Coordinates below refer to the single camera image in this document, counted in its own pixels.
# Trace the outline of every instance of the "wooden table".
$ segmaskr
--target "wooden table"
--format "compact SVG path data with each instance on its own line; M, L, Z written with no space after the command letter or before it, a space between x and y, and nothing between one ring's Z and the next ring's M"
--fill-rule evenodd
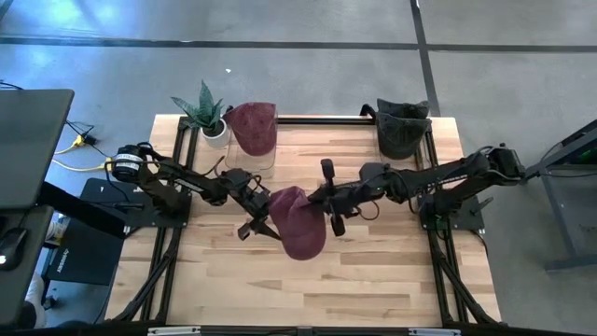
M172 155L179 117L156 116L151 143L163 155ZM434 118L432 126L440 163L461 158L455 119ZM199 141L194 170L205 172L227 151ZM323 158L334 161L338 183L356 180L363 163L380 159L376 148L372 126L280 125L274 172L264 177L263 184L272 191L297 185L309 193L323 181L319 165ZM181 161L186 152L184 147ZM398 166L414 169L414 160ZM232 199L212 207L199 195L193 197L178 253L169 324L440 325L428 240L406 204L380 201L378 219L345 220L342 237L334 237L328 226L324 251L315 259L296 261L271 238L251 235L240 241L236 229L247 215ZM375 211L372 204L363 210L372 215ZM122 311L146 280L155 235L156 230L142 229L125 241L106 318ZM463 281L488 314L499 320L479 238L455 231L454 243ZM448 290L456 316L450 286Z

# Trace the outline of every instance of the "yellow cable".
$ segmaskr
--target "yellow cable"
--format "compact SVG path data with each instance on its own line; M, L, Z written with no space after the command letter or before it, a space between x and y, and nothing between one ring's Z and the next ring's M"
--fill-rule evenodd
M67 151L69 151L69 150L71 150L71 149L73 149L73 148L75 148L75 144L71 145L71 146L70 146L69 148L67 148L67 149L63 149L63 150L59 150L59 151L57 151L57 152L54 152L54 155L60 155L60 154L64 154L64 153L66 153Z
M73 145L71 145L69 148L67 149L63 149L63 150L59 150L57 152L54 152L54 155L60 155L60 154L64 154L76 147L81 147L81 146L85 146L85 141L83 141L83 137L81 135L77 135L75 141L73 141Z
M52 159L53 163L58 164L59 166L61 166L64 169L68 169L69 171L73 171L73 172L93 172L96 170L103 170L104 169L104 165L99 165L97 167L91 167L91 168L76 168L76 167L71 167L69 165L66 165L58 160Z

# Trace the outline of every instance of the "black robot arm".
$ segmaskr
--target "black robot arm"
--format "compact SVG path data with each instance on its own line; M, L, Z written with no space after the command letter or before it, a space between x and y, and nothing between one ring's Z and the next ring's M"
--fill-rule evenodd
M458 161L441 164L422 171L397 170L389 164L369 162L359 171L360 180L334 185L331 160L321 161L326 183L309 196L331 215L332 229L337 236L345 232L343 219L359 214L358 205L376 201L383 196L396 203L410 201L424 194L419 212L446 216L460 209L462 202L494 185L515 185L524 176L516 152L505 147L483 147ZM452 189L437 186L464 180Z
M175 214L180 210L182 194L173 185L162 184L161 180L195 191L204 201L214 206L224 204L230 196L253 218L238 230L239 238L242 240L246 239L251 231L280 239L278 234L265 224L269 214L270 191L261 186L260 176L234 168L221 172L215 178L207 177L215 166L206 174L193 172L171 158L160 155L148 143L119 148L112 164L112 176L118 181L139 186L151 197L153 205L163 216ZM150 164L155 164L158 171L152 172L149 169ZM251 181L257 184L253 188L249 186Z

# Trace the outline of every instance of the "baseball cap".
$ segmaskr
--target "baseball cap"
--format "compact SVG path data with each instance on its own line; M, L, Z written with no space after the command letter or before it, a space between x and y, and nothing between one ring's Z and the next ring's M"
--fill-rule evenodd
M251 156L262 156L276 145L276 105L272 103L244 103L224 115L239 146Z
M290 187L274 192L270 198L270 217L288 257L312 259L324 249L324 212L319 205L307 200L305 190Z

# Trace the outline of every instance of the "gray floor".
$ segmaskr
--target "gray floor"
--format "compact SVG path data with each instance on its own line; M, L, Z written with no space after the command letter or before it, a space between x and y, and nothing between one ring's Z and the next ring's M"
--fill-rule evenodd
M420 6L429 43L597 44L591 0L420 0ZM416 42L408 0L19 0L0 21L0 34ZM529 165L597 116L591 99L597 53L432 52L430 59L441 115L457 118L467 153L506 142ZM155 114L178 113L169 97L193 99L202 78L226 104L272 101L286 114L353 115L377 97L425 99L419 53L406 50L0 45L0 78L26 88L74 89L70 119L98 125L95 135L108 154L146 140ZM60 147L72 138L66 130ZM64 160L94 166L103 158L85 148ZM79 193L91 176L101 177L51 167L48 180ZM484 194L495 198L483 215L504 321L597 333L597 267L543 271L545 262L565 254L540 183ZM70 300L61 309L86 310L87 320L97 316L97 306L83 299L96 294L58 286Z

